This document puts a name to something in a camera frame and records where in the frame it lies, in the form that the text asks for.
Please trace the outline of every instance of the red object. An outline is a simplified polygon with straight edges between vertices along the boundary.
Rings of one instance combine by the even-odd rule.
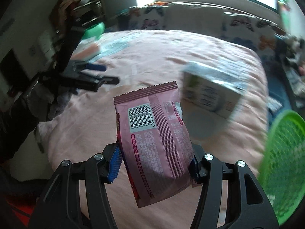
[[[301,76],[305,76],[305,69],[302,66],[299,66],[299,72]]]
[[[27,227],[36,204],[13,204],[8,201],[7,203],[12,207],[17,218]]]
[[[17,94],[18,94],[18,90],[14,89],[13,87],[11,87],[11,88],[9,89],[9,91],[7,92],[7,95],[8,95],[9,97],[13,97],[13,98],[14,98]]]

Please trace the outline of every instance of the white box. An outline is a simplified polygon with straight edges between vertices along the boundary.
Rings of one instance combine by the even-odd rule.
[[[183,121],[196,139],[227,124],[246,87],[245,79],[198,62],[189,62],[183,73]]]

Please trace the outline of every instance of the green bowl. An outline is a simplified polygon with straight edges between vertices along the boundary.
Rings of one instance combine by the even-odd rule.
[[[82,37],[82,40],[89,39],[92,37],[96,37],[96,39],[99,39],[103,34],[104,30],[105,30],[105,24],[103,22],[93,25],[86,29]]]
[[[305,195],[305,121],[296,112],[279,114],[268,134],[258,180],[282,225]]]

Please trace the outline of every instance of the wrinkled sheet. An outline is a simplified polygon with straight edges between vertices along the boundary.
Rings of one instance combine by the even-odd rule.
[[[256,53],[243,46],[184,31],[122,31],[106,33],[99,40],[101,48],[113,42],[120,42],[120,47],[114,47],[116,50],[112,53],[104,49],[106,53],[97,63],[107,65],[107,72],[111,74],[118,73],[122,85],[113,89],[102,86],[97,93],[81,91],[79,96],[72,97],[61,115],[39,125],[42,143],[54,170],[62,160],[85,161],[116,141],[114,96],[173,80],[182,87],[181,70],[188,61],[217,67],[227,59],[249,66],[248,87],[234,120],[201,145],[221,161],[244,160],[258,174],[267,129],[267,82]],[[111,185],[106,184],[106,190],[118,228],[185,229],[191,225],[201,187],[189,187],[165,201],[138,209],[122,164],[118,177]],[[80,184],[80,198],[81,209],[88,215],[84,182]],[[223,202],[220,222],[224,221],[225,207]]]

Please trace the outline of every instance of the clutter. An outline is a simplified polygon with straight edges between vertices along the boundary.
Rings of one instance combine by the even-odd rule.
[[[305,62],[304,61],[302,61],[299,66],[299,73],[301,76],[305,76]]]
[[[300,98],[305,98],[305,83],[297,71],[293,68],[290,68],[286,71],[286,76],[289,80],[293,93]]]
[[[117,138],[138,207],[187,188],[194,157],[176,82],[116,96]]]
[[[277,111],[279,111],[283,105],[277,101],[276,99],[268,96],[267,97],[267,107],[271,111],[271,113],[274,115]]]
[[[70,23],[67,20],[70,20],[71,11],[77,7],[77,5],[80,1],[81,0],[66,0],[60,4],[59,9],[58,9],[59,20],[58,20],[58,25],[57,25],[58,29],[60,31],[60,34],[62,34],[62,35],[66,34],[67,23]]]
[[[304,39],[286,34],[282,40],[287,44],[286,59],[290,66],[301,66],[305,61],[305,41]]]

